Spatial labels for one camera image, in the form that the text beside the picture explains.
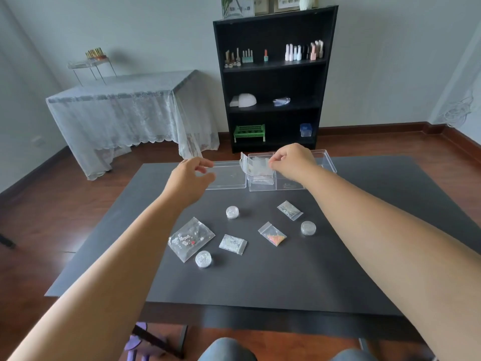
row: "black tabletop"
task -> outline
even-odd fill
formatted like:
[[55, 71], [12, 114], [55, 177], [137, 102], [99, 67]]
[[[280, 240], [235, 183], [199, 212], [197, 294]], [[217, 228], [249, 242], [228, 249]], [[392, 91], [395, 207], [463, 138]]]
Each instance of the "black tabletop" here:
[[[333, 162], [338, 174], [356, 186], [481, 253], [479, 227], [411, 158], [338, 157]], [[175, 166], [176, 163], [150, 163], [141, 167], [47, 296], [63, 294], [160, 194]], [[296, 221], [277, 209], [285, 200], [304, 212]], [[225, 209], [232, 205], [239, 208], [240, 215], [227, 219]], [[181, 214], [173, 231], [192, 217], [216, 234], [203, 247], [212, 254], [213, 264], [199, 269], [195, 256], [182, 263], [167, 248], [142, 320], [419, 339], [400, 311], [358, 265], [308, 191], [206, 191], [201, 200]], [[316, 224], [314, 236], [301, 234], [304, 220]], [[267, 221], [287, 235], [278, 247], [257, 232]], [[243, 255], [218, 248], [225, 234], [248, 241]]]

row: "hand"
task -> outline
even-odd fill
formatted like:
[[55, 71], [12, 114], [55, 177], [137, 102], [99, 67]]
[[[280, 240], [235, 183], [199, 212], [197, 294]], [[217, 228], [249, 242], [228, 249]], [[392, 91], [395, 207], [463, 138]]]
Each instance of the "hand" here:
[[311, 151], [298, 143], [279, 148], [269, 159], [271, 169], [297, 182], [301, 182], [309, 168], [316, 166], [317, 163]]
[[[206, 158], [194, 157], [183, 160], [172, 170], [161, 196], [173, 198], [181, 209], [194, 204], [215, 180], [215, 174], [207, 173], [206, 167], [213, 167], [213, 162]], [[204, 175], [197, 176], [195, 171]]]

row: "person's left hand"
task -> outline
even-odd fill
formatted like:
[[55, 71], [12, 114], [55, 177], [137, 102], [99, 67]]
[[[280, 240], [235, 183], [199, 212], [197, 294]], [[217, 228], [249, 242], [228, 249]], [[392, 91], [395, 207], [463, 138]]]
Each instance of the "person's left hand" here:
[[173, 169], [161, 196], [167, 195], [174, 198], [182, 209], [194, 204], [215, 180], [215, 174], [207, 173], [206, 167], [213, 167], [213, 162], [206, 158], [194, 157], [183, 160]]

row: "person's left arm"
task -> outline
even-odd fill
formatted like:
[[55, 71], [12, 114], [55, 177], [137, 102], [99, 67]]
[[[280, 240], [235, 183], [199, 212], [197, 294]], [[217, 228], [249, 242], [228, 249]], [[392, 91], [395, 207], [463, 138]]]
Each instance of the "person's left arm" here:
[[45, 313], [9, 361], [118, 360], [172, 227], [214, 181], [213, 173], [205, 174], [212, 166], [199, 157], [181, 162], [162, 194]]

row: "jar lid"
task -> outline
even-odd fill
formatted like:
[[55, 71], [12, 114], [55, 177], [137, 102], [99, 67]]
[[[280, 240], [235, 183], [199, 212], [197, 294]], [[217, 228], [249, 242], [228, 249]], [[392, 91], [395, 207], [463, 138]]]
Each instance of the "jar lid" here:
[[316, 224], [311, 221], [305, 221], [301, 224], [301, 232], [304, 235], [313, 235], [316, 233]]
[[225, 211], [225, 214], [227, 215], [227, 218], [235, 219], [239, 216], [239, 209], [237, 206], [229, 206]]
[[208, 251], [201, 251], [195, 257], [195, 263], [200, 268], [209, 267], [212, 263], [212, 257]]

